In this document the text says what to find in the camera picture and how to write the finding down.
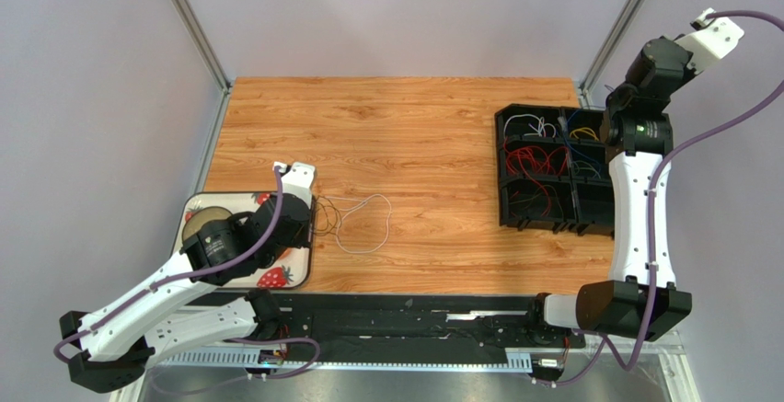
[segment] wooden tabletop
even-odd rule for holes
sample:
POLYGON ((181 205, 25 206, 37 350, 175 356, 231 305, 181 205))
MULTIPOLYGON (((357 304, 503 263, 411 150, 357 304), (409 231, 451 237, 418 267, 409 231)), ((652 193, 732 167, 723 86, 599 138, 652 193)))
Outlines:
MULTIPOLYGON (((564 78, 239 78, 205 190, 274 190, 272 163, 301 161, 318 195, 389 198, 387 243, 349 254, 317 237, 303 291, 575 293, 605 280, 608 237, 499 227, 493 114, 510 103, 578 106, 564 78)), ((381 242, 386 210, 375 198, 348 216, 343 245, 381 242)))

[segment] gray wall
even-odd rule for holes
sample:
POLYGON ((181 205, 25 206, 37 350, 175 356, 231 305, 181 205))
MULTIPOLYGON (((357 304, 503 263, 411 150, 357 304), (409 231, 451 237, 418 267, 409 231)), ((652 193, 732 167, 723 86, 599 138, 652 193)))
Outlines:
MULTIPOLYGON (((601 83, 618 85, 646 40, 690 32, 688 22, 710 6, 784 17, 784 0, 647 0, 601 83)), ((678 143, 750 108, 784 78, 784 35, 735 21, 746 31, 738 48, 673 97, 678 143)), ((605 94, 597 90, 594 101, 605 94)), ((780 400, 784 392, 782 124, 780 99, 673 162, 670 251, 678 286, 694 294, 681 330, 706 401, 780 400)))
POLYGON ((107 400, 58 317, 163 262, 218 91, 169 0, 0 0, 0 399, 107 400))
POLYGON ((190 0, 236 76, 581 78, 625 0, 190 0))

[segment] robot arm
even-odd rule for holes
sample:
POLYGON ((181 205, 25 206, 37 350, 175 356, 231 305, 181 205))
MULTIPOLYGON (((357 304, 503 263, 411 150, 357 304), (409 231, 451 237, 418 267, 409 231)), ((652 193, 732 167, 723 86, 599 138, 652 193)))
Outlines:
POLYGON ((656 186, 656 265, 648 254, 649 180, 673 150, 670 96, 726 56, 744 32, 726 17, 708 21, 675 40, 648 41, 629 67, 626 81, 607 97, 601 129, 615 192, 615 251, 608 281, 584 285, 576 295, 541 293, 532 304, 532 339, 547 343, 573 328, 636 338, 649 295, 649 269, 657 269, 655 307, 645 340, 654 341, 691 312, 691 294, 676 289, 666 234, 670 166, 656 186))
POLYGON ((162 267, 120 299, 89 314, 69 312, 60 318, 63 339, 81 350, 65 359, 73 382, 106 393, 133 382, 173 354, 218 340, 250 335, 266 339, 262 336, 272 334, 280 313, 269 292, 252 293, 193 316, 171 315, 235 278, 268 268, 286 248, 310 245, 316 169, 302 163, 275 165, 284 172, 280 206, 275 195, 255 212, 206 223, 162 267), (242 258, 271 227, 278 207, 280 217, 274 230, 258 249, 242 258), (208 270, 211 273, 195 274, 208 270), (162 283, 175 276, 181 279, 162 283), (118 313, 93 328, 112 312, 118 313))

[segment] black organizer bin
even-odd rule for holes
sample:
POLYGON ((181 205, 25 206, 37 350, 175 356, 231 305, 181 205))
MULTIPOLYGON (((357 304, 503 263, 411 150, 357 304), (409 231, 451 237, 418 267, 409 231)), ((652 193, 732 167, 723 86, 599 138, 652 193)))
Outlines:
MULTIPOLYGON (((614 229, 615 204, 613 187, 605 163, 605 146, 589 138, 587 134, 576 134, 575 138, 564 136, 562 125, 569 121, 569 130, 581 127, 591 128, 598 136, 602 124, 602 112, 581 110, 572 116, 575 109, 541 107, 512 104, 495 114, 496 155, 499 186, 499 223, 517 228, 547 229, 553 233, 571 230, 577 235, 612 235, 614 229), (538 121, 534 118, 520 117, 509 121, 504 134, 504 124, 512 116, 531 114, 542 117, 548 126, 545 137, 536 136, 538 121), (537 174, 529 166, 525 171, 519 162, 511 160, 516 173, 507 169, 507 152, 523 146, 535 145, 550 153, 567 146, 567 153, 556 152, 550 164, 560 169, 565 158, 581 162, 576 165, 567 163, 567 170, 561 176, 537 174), (546 186, 550 192, 548 199, 536 184, 546 186)), ((534 153, 539 159, 539 152, 534 153)))

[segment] red strawberry print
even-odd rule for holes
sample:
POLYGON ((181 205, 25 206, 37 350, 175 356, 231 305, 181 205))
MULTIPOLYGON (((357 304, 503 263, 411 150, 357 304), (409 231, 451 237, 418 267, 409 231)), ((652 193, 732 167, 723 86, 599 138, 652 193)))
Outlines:
POLYGON ((256 286, 260 289, 280 289, 292 281, 292 270, 289 267, 281 266, 269 269, 267 273, 259 278, 256 286))
POLYGON ((185 212, 185 222, 187 223, 187 222, 190 220, 190 218, 193 218, 193 215, 195 215, 196 213, 198 213, 198 212, 199 212, 201 209, 202 209, 202 208, 201 208, 201 207, 199 207, 199 206, 196 206, 196 207, 193 207, 193 208, 191 208, 191 209, 188 209, 188 210, 185 212))
POLYGON ((261 205, 270 198, 270 194, 267 192, 256 192, 250 195, 250 198, 252 198, 257 204, 261 205))

